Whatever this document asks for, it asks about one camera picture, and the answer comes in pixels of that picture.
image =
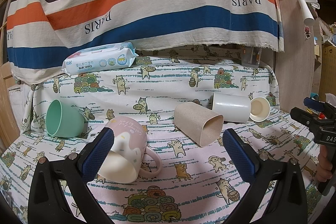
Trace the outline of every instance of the clear container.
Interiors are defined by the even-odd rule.
[[[261,48],[259,47],[242,47],[241,48],[241,65],[244,67],[259,68],[261,58]]]

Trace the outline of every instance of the finger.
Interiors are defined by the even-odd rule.
[[[327,147],[323,144],[320,145],[320,154],[322,154],[323,157],[327,157]]]
[[[331,179],[333,176],[330,171],[323,169],[320,164],[317,165],[317,174],[325,179]]]
[[[318,174],[318,173],[316,173],[315,177],[316,177],[316,179],[317,179],[318,181],[320,181],[320,182],[326,182],[326,181],[327,181],[327,179],[322,178],[322,177],[320,176],[320,174]]]
[[[323,157],[322,154],[319,154],[317,159],[319,160],[319,164],[323,169],[330,171],[333,168],[331,162],[329,162],[327,158]]]

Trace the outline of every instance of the blue gripper pad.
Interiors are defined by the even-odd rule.
[[[232,128],[224,131],[223,145],[243,181],[253,182],[259,169],[259,161],[253,148],[244,143]]]
[[[113,130],[104,127],[95,140],[85,145],[82,149],[77,167],[81,172],[82,180],[85,183],[95,179],[95,176],[111,150],[113,143]]]

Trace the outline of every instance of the cup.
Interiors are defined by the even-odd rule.
[[[162,169],[158,154],[147,146],[147,134],[137,121],[118,116],[111,119],[105,127],[114,133],[114,143],[98,174],[117,183],[134,182],[140,174],[146,178],[156,177]],[[157,170],[148,172],[141,168],[144,154],[156,163]]]
[[[185,102],[175,108],[174,124],[203,147],[218,139],[223,127],[223,116],[204,106]]]
[[[247,122],[251,114],[250,98],[213,93],[212,110],[222,114],[226,122]]]
[[[255,122],[265,121],[269,113],[271,112],[271,106],[266,98],[256,97],[251,100],[251,114],[250,118]]]
[[[76,108],[54,100],[48,107],[45,124],[49,136],[73,138],[82,133],[84,117]]]

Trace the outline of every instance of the striped cloth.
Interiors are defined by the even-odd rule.
[[[8,58],[28,84],[58,75],[83,48],[238,43],[283,51],[278,0],[12,0]]]

